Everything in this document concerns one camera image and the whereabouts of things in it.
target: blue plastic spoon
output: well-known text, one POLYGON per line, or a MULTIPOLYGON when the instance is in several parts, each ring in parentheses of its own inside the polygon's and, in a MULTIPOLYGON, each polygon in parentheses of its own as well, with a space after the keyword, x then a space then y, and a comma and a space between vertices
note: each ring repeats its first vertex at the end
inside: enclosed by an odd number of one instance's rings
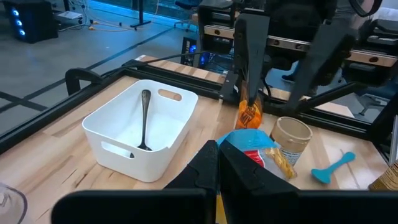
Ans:
POLYGON ((324 184, 330 184, 330 176, 331 174, 337 170, 341 165, 346 164, 347 162, 351 162, 355 159, 355 154, 352 152, 347 152, 343 155, 343 157, 337 161, 336 163, 332 164, 330 167, 320 170, 320 169, 312 169, 311 174, 324 184))

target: orange snack package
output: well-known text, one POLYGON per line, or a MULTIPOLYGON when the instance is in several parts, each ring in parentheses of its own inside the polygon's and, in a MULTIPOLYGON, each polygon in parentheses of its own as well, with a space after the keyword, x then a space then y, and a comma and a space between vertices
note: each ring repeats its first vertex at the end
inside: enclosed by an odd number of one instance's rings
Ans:
POLYGON ((257 98, 253 106, 248 106, 247 85, 242 81, 241 101, 239 103, 238 119, 236 120, 235 129, 257 129, 262 122, 262 103, 260 96, 257 98))

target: floor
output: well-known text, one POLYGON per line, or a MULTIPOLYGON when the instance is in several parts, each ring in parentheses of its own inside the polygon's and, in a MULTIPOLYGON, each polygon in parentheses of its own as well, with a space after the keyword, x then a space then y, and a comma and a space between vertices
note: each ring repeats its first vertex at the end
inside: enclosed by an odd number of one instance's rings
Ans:
MULTIPOLYGON (((137 22, 133 19, 137 13, 128 9, 95 2, 90 6, 90 15, 96 18, 123 24, 137 22)), ((152 23, 138 31, 66 30, 60 32, 57 39, 26 44, 11 37, 8 21, 2 19, 1 13, 0 6, 0 137, 7 130, 66 98, 63 78, 68 69, 83 67, 104 73, 142 54, 153 57, 179 54, 183 37, 195 35, 194 32, 186 33, 183 29, 173 28, 173 19, 146 15, 152 23)), ((117 29, 106 26, 96 28, 117 29)), ((269 84, 288 90, 290 84, 280 79, 284 73, 289 72, 272 71, 267 77, 269 84)), ((320 88, 318 92, 327 89, 330 87, 320 88)), ((354 114, 362 110, 355 96, 346 96, 336 102, 349 106, 354 114)), ((377 114, 377 110, 369 110, 361 119, 372 121, 377 114)))

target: snack bag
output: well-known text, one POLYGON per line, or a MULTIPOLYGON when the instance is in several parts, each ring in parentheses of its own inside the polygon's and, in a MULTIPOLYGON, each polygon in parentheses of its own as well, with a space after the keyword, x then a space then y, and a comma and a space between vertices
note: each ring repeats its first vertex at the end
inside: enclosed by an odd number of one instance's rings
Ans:
POLYGON ((282 155, 280 146, 264 131, 258 129, 235 130, 217 140, 217 144, 220 145, 223 141, 229 141, 260 166, 281 179, 289 180, 296 177, 293 166, 282 155))
POLYGON ((246 82, 242 81, 241 101, 238 109, 238 119, 235 129, 257 129, 262 122, 262 103, 260 96, 257 95, 253 106, 248 106, 248 95, 246 82))

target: desk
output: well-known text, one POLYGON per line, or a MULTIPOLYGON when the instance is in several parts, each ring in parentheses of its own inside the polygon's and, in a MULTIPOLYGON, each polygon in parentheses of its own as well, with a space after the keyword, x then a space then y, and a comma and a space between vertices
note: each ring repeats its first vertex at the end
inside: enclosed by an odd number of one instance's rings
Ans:
MULTIPOLYGON (((153 65, 200 78, 223 82, 223 76, 193 67, 160 61, 153 65)), ((174 155, 164 176, 156 182, 144 183, 101 167, 96 163, 86 140, 81 122, 137 79, 122 77, 96 96, 43 128, 33 136, 0 156, 0 181, 15 187, 27 196, 29 215, 37 223, 49 223, 51 209, 60 197, 84 189, 161 189, 185 167, 195 152, 209 139, 218 139, 234 128, 238 109, 222 101, 199 96, 193 113, 193 125, 174 155)), ((272 90, 286 98, 289 93, 272 90)), ((321 109, 352 116, 348 108, 326 103, 321 109)), ((261 129, 270 133, 275 116, 264 114, 261 129)), ((313 139, 298 160, 298 177, 291 183, 300 189, 366 189, 386 169, 371 142, 311 127, 313 139), (337 161, 344 152, 353 151, 356 160, 340 167, 330 185, 314 181, 312 168, 324 168, 337 161)))

